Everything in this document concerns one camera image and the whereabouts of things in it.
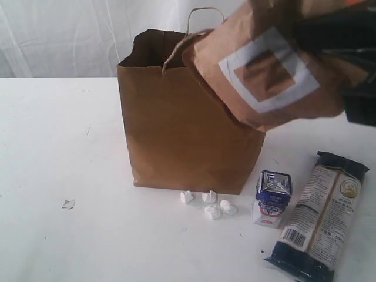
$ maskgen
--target white marshmallow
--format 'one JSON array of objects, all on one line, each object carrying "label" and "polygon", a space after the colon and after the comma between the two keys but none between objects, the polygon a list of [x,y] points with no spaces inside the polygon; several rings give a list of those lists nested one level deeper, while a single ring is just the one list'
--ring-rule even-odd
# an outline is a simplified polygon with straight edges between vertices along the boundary
[{"label": "white marshmallow", "polygon": [[214,220],[221,216],[221,210],[216,206],[208,206],[205,208],[205,214],[208,219]]},{"label": "white marshmallow", "polygon": [[237,207],[231,204],[229,201],[222,200],[221,209],[224,214],[228,214],[229,216],[233,216],[237,212]]},{"label": "white marshmallow", "polygon": [[209,193],[202,193],[202,200],[207,204],[213,204],[217,200],[217,193],[212,190]]},{"label": "white marshmallow", "polygon": [[185,191],[180,193],[180,201],[182,201],[183,204],[188,204],[190,201],[192,201],[193,195],[191,191]]}]

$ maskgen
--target white curtain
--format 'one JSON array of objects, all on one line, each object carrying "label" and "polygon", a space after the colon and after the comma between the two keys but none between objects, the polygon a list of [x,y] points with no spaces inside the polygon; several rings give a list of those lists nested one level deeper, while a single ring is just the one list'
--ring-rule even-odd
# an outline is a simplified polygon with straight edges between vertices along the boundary
[{"label": "white curtain", "polygon": [[[242,0],[0,0],[0,77],[116,76],[148,28],[183,32],[189,12],[229,16]],[[191,31],[221,23],[198,11]]]}]

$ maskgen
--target paper bag handle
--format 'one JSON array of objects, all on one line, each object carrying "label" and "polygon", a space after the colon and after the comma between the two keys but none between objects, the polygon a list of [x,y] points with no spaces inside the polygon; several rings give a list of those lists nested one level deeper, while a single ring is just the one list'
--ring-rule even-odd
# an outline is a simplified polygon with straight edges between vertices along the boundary
[{"label": "paper bag handle", "polygon": [[178,44],[176,44],[174,50],[172,51],[171,55],[167,58],[167,60],[164,62],[163,64],[163,67],[162,67],[162,75],[165,75],[166,74],[166,69],[167,69],[167,65],[169,64],[169,62],[171,62],[171,60],[175,57],[176,53],[180,50],[180,48],[189,40],[191,40],[192,38],[198,36],[198,35],[207,35],[208,33],[211,33],[214,29],[210,28],[210,29],[203,29],[202,31],[199,31],[199,32],[196,32],[196,33],[193,33],[193,34],[190,34],[190,35],[187,35],[186,37],[184,37]]},{"label": "paper bag handle", "polygon": [[186,31],[186,36],[189,33],[189,25],[190,25],[190,17],[192,16],[193,12],[199,11],[199,10],[216,10],[222,15],[223,22],[226,20],[222,11],[219,10],[218,8],[215,7],[201,7],[201,8],[194,8],[192,11],[190,11],[189,16],[188,16],[188,24],[187,24],[187,31]]}]

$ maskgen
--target table surface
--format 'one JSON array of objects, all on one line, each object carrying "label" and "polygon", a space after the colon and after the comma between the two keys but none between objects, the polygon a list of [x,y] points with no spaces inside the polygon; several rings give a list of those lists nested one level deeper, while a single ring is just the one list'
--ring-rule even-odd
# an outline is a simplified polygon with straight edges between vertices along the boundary
[{"label": "table surface", "polygon": [[242,194],[219,196],[239,213],[209,221],[199,193],[133,187],[116,78],[0,79],[0,281],[291,281],[263,261],[281,230],[252,224],[254,188],[288,173],[293,205],[318,150],[371,169],[336,281],[374,281],[375,141],[344,115],[278,127]]}]

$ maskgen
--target small milk carton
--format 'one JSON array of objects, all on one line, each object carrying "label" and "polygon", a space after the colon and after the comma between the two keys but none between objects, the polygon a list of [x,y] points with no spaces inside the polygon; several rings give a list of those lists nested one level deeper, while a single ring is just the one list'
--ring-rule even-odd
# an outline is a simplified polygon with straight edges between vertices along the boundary
[{"label": "small milk carton", "polygon": [[256,187],[253,223],[278,228],[292,192],[290,175],[263,170]]}]

